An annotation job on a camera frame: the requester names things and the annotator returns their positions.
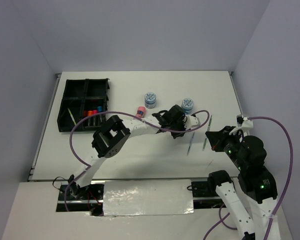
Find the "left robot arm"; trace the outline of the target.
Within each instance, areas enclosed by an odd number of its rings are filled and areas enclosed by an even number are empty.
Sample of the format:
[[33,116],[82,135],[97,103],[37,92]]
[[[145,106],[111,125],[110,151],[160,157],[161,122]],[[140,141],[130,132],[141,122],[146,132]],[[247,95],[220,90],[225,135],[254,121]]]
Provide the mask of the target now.
[[82,167],[69,177],[66,192],[78,200],[85,198],[97,170],[106,159],[118,154],[129,138],[164,132],[170,132],[174,139],[182,137],[189,129],[190,119],[178,105],[143,119],[123,120],[118,115],[111,116],[93,134],[91,150],[81,160]]

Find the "blue highlighter cap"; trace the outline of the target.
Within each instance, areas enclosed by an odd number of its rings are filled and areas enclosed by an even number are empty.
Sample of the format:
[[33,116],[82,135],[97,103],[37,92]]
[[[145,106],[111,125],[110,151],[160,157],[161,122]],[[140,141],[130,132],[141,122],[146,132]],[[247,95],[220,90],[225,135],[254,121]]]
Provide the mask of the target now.
[[103,108],[102,108],[101,106],[98,106],[98,107],[97,107],[97,111],[98,111],[98,112],[102,112],[102,111],[103,111]]

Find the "blue pen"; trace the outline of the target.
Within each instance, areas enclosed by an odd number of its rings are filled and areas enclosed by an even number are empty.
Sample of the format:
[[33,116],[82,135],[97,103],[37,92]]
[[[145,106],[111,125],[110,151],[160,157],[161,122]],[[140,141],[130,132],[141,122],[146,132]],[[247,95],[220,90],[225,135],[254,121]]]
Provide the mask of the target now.
[[191,135],[189,146],[188,146],[187,153],[186,153],[187,156],[189,156],[189,154],[190,154],[192,144],[193,144],[193,140],[194,140],[194,136],[195,136],[195,132],[193,132],[192,135]]

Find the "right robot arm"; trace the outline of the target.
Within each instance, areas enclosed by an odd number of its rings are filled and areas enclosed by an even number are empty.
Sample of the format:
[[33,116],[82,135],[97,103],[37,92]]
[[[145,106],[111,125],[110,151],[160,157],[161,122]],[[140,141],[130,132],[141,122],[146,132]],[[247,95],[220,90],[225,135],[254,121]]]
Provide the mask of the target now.
[[225,126],[220,131],[205,133],[211,149],[225,153],[238,169],[238,183],[246,197],[250,211],[241,202],[234,184],[225,170],[208,175],[207,190],[219,196],[232,217],[239,236],[243,240],[270,240],[281,238],[278,224],[267,230],[273,219],[278,203],[278,191],[274,176],[265,167],[267,152],[264,143],[256,136],[233,133],[233,126]]

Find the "pink highlighter marker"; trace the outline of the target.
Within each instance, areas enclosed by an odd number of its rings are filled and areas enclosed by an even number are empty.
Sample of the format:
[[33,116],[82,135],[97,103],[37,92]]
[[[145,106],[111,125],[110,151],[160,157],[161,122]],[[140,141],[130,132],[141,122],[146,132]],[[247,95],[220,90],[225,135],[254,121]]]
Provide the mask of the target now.
[[98,126],[98,117],[96,115],[92,117],[92,125],[94,127]]

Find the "orange highlighter marker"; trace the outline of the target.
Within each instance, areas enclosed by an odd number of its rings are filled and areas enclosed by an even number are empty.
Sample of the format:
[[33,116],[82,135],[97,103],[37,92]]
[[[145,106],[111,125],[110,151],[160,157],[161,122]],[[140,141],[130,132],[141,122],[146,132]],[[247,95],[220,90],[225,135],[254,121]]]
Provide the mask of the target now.
[[91,115],[91,116],[88,116],[89,117],[89,119],[87,120],[87,124],[86,124],[86,126],[87,127],[93,127],[93,116]]

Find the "yellow pen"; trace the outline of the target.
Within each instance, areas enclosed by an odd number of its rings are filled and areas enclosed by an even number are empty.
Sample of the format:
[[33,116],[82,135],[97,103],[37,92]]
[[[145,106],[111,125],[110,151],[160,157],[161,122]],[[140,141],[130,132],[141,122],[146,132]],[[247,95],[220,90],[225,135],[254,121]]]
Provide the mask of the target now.
[[70,115],[70,118],[71,118],[71,120],[72,120],[72,122],[73,122],[73,124],[74,124],[74,126],[75,126],[75,125],[77,124],[77,122],[76,122],[76,120],[75,120],[75,118],[74,118],[74,116],[73,116],[71,110],[70,110],[69,108],[67,108],[67,111],[68,111],[68,113],[69,113],[69,115]]

